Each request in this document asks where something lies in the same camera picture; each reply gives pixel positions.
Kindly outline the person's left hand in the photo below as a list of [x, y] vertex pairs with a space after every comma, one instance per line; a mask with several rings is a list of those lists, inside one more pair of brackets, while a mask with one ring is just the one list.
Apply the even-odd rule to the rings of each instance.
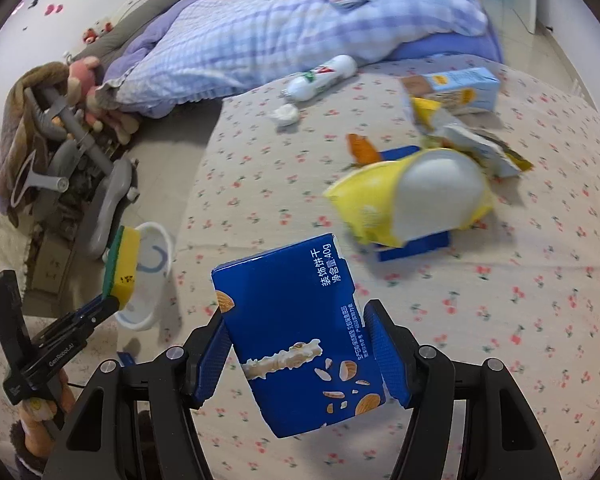
[[69, 387], [69, 378], [63, 368], [58, 373], [58, 379], [61, 384], [59, 403], [32, 399], [23, 401], [19, 407], [24, 446], [33, 456], [41, 460], [50, 457], [55, 443], [55, 438], [48, 431], [46, 422], [51, 422], [58, 411], [68, 415], [76, 403], [76, 398]]

